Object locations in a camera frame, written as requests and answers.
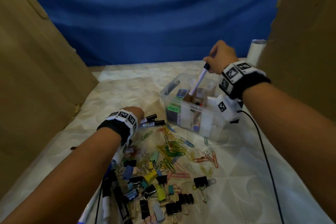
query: pile of binder clips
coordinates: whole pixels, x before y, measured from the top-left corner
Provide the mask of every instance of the pile of binder clips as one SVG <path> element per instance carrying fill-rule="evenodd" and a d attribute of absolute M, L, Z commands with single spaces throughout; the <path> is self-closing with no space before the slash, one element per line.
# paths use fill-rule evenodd
<path fill-rule="evenodd" d="M 191 175 L 194 177 L 197 173 L 190 163 L 181 165 L 178 162 L 180 157 L 186 156 L 193 163 L 210 162 L 218 168 L 216 154 L 211 147 L 208 151 L 202 152 L 203 155 L 200 158 L 195 158 L 193 151 L 195 145 L 178 136 L 168 124 L 159 128 L 157 132 L 161 132 L 165 143 L 157 145 L 154 152 L 141 151 L 141 148 L 135 145 L 136 142 L 149 137 L 153 131 L 133 141 L 125 152 L 123 166 L 119 169 L 118 176 L 128 182 L 128 192 L 124 194 L 123 200 L 117 200 L 120 204 L 124 204 L 119 205 L 124 223 L 132 223 L 132 219 L 138 218 L 141 213 L 144 224 L 163 221 L 165 215 L 172 216 L 172 222 L 176 224 L 180 221 L 179 213 L 190 214 L 190 206 L 194 204 L 193 194 L 183 193 L 179 186 L 170 182 L 172 178 L 190 179 Z M 216 183 L 216 180 L 212 178 L 213 167 L 208 171 L 204 166 L 199 167 L 204 176 L 194 178 L 192 189 L 199 189 L 203 202 L 208 203 L 210 199 L 206 188 Z M 157 198 L 157 201 L 151 204 L 152 214 L 148 204 L 150 197 Z"/>

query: white cup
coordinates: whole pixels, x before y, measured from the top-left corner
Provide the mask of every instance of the white cup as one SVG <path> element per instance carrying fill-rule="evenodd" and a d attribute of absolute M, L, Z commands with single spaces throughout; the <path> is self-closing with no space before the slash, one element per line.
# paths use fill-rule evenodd
<path fill-rule="evenodd" d="M 267 41 L 262 39 L 254 39 L 252 40 L 249 53 L 247 54 L 247 62 L 256 66 L 258 63 L 258 59 L 263 49 L 266 46 Z"/>

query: clear plastic bin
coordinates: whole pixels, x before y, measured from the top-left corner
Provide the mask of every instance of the clear plastic bin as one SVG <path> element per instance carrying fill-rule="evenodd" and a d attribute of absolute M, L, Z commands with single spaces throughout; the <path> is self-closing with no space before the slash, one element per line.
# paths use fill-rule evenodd
<path fill-rule="evenodd" d="M 197 104 L 182 100 L 197 79 L 197 75 L 182 73 L 160 91 L 159 96 L 166 111 L 167 121 L 217 141 L 222 136 L 226 124 L 213 103 L 214 97 L 217 96 L 216 89 L 219 89 L 218 82 L 208 78 L 202 80 L 197 89 Z"/>

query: brown cardboard wall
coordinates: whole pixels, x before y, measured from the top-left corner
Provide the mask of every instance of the brown cardboard wall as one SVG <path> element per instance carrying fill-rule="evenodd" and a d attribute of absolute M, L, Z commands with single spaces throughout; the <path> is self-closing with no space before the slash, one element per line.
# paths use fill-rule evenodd
<path fill-rule="evenodd" d="M 336 121 L 336 0 L 281 0 L 258 67 Z"/>
<path fill-rule="evenodd" d="M 0 0 L 0 198 L 96 84 L 36 0 Z"/>

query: wire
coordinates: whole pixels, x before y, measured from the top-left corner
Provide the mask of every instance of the wire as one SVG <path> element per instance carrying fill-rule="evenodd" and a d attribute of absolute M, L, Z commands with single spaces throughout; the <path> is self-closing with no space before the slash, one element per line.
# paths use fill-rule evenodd
<path fill-rule="evenodd" d="M 97 211 L 96 211 L 96 219 L 94 221 L 94 224 L 97 224 L 98 212 L 99 212 L 99 203 L 100 203 L 100 197 L 102 196 L 102 191 L 103 191 L 103 183 L 100 186 L 100 192 L 99 192 L 99 197 L 98 197 L 98 205 L 97 205 Z"/>
<path fill-rule="evenodd" d="M 280 218 L 281 218 L 281 223 L 284 224 L 284 218 L 282 217 L 282 212 L 281 212 L 281 207 L 280 207 L 280 203 L 279 203 L 277 188 L 275 187 L 275 182 L 274 182 L 274 178 L 273 178 L 273 175 L 272 175 L 271 166 L 270 166 L 270 163 L 268 162 L 268 158 L 267 158 L 267 155 L 266 155 L 266 151 L 265 151 L 265 147 L 264 147 L 263 141 L 261 139 L 259 128 L 258 128 L 257 124 L 255 123 L 255 121 L 254 121 L 254 119 L 252 118 L 251 115 L 249 115 L 247 112 L 245 112 L 243 110 L 240 110 L 238 112 L 243 112 L 244 114 L 246 114 L 247 116 L 249 116 L 250 119 L 253 121 L 253 124 L 255 125 L 255 128 L 257 129 L 259 140 L 260 140 L 260 144 L 261 144 L 261 147 L 262 147 L 262 151 L 263 151 L 263 153 L 265 155 L 268 171 L 269 171 L 269 174 L 271 176 L 271 180 L 272 180 L 272 184 L 273 184 L 273 189 L 274 189 L 274 193 L 275 193 L 275 199 L 276 199 L 276 203 L 278 204 L 279 214 L 280 214 Z"/>

